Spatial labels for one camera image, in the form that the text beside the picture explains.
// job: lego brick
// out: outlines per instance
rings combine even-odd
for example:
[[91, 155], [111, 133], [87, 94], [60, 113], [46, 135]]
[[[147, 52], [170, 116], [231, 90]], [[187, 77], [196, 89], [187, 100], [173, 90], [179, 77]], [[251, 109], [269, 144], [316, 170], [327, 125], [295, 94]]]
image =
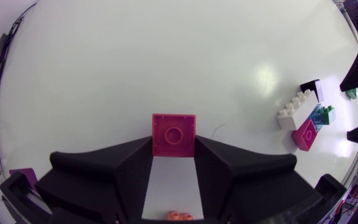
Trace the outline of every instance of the lego brick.
[[323, 89], [321, 88], [320, 80], [313, 80], [313, 81], [310, 81], [308, 83], [302, 84], [301, 85], [301, 90], [302, 91], [306, 91], [306, 90], [314, 91], [314, 93], [316, 94], [318, 102], [320, 103], [320, 102], [324, 101]]
[[321, 103], [317, 104], [314, 110], [309, 115], [309, 118], [314, 125], [314, 128], [316, 128], [317, 133], [320, 131], [320, 129], [323, 127], [323, 121], [320, 120], [319, 111], [321, 111], [323, 107], [321, 106]]
[[346, 90], [346, 95], [350, 98], [355, 100], [357, 98], [356, 89]]
[[278, 123], [283, 130], [297, 130], [308, 118], [317, 105], [317, 97], [314, 91], [301, 91], [291, 102], [285, 105], [285, 109], [278, 112]]
[[300, 150], [309, 151], [311, 145], [316, 139], [317, 131], [313, 126], [313, 122], [307, 119], [302, 126], [292, 132], [292, 138]]
[[193, 220], [193, 216], [189, 213], [177, 213], [177, 212], [168, 212], [167, 220], [169, 221], [179, 221], [179, 220]]
[[335, 108], [332, 106], [328, 106], [328, 108], [326, 108], [324, 106], [320, 111], [318, 111], [317, 117], [323, 122], [323, 125], [329, 125], [335, 120]]
[[153, 114], [153, 156], [194, 157], [196, 116]]

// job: purple object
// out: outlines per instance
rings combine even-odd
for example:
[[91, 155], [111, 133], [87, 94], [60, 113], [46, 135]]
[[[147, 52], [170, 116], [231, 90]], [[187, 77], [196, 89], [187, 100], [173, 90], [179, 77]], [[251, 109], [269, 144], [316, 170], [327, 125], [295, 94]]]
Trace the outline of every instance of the purple object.
[[317, 131], [310, 119], [307, 119], [298, 130], [292, 133], [292, 138], [296, 145], [303, 151], [309, 151], [316, 136]]
[[35, 172], [32, 168], [24, 168], [24, 169], [14, 169], [14, 170], [9, 170], [9, 174], [12, 175], [16, 172], [21, 172], [22, 174], [25, 175], [25, 177], [27, 178], [27, 180], [29, 181], [31, 188], [35, 191], [37, 191], [35, 189], [35, 183], [37, 183], [37, 177], [35, 176]]

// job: pink lego brick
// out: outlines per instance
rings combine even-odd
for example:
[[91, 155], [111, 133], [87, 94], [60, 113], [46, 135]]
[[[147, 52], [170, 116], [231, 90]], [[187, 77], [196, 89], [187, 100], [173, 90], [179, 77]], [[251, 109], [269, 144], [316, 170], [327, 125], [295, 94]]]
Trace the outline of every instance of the pink lego brick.
[[153, 156], [194, 157], [196, 116], [153, 114]]
[[316, 136], [317, 131], [311, 119], [307, 119], [298, 130], [292, 132], [293, 140], [299, 149], [303, 151], [309, 151]]

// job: lego stud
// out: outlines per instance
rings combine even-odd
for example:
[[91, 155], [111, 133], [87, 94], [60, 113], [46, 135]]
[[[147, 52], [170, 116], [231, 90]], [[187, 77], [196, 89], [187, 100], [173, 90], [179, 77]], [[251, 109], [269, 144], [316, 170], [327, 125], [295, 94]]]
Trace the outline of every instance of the lego stud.
[[306, 90], [306, 91], [305, 91], [306, 97], [309, 96], [310, 94], [311, 94], [311, 91], [310, 91], [310, 90]]
[[292, 98], [292, 104], [294, 108], [299, 108], [301, 106], [301, 102], [299, 102], [299, 98], [298, 97], [294, 97]]
[[308, 132], [306, 132], [306, 139], [308, 141], [310, 141], [310, 139], [311, 139], [311, 131], [310, 130]]
[[183, 139], [183, 133], [178, 127], [168, 128], [165, 132], [165, 140], [169, 144], [178, 144]]
[[304, 93], [302, 93], [302, 92], [300, 91], [300, 92], [298, 92], [298, 94], [296, 94], [296, 95], [298, 95], [298, 99], [299, 99], [300, 102], [305, 102], [305, 100], [306, 100], [306, 95], [305, 95]]
[[179, 220], [180, 215], [177, 212], [169, 212], [167, 215], [167, 220]]
[[287, 115], [287, 111], [285, 109], [281, 109], [278, 113], [279, 113], [280, 116]]
[[287, 103], [287, 105], [285, 105], [285, 107], [287, 109], [288, 115], [293, 115], [295, 113], [292, 103]]
[[295, 110], [293, 108], [287, 109], [287, 114], [288, 115], [293, 115], [294, 113], [295, 113]]
[[183, 218], [184, 218], [185, 220], [193, 220], [193, 216], [190, 215], [190, 214], [185, 214], [185, 215], [183, 216]]
[[285, 107], [286, 107], [287, 110], [293, 109], [292, 103], [287, 103], [287, 104], [285, 105]]

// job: green lego brick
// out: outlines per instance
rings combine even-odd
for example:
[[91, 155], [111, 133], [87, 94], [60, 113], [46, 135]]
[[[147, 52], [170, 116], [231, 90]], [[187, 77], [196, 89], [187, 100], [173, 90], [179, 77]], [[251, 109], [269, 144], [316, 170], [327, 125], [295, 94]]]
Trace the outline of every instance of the green lego brick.
[[346, 94], [353, 100], [357, 98], [356, 89], [346, 90]]
[[332, 106], [325, 106], [318, 110], [318, 118], [323, 122], [323, 125], [329, 125], [335, 120], [335, 108]]

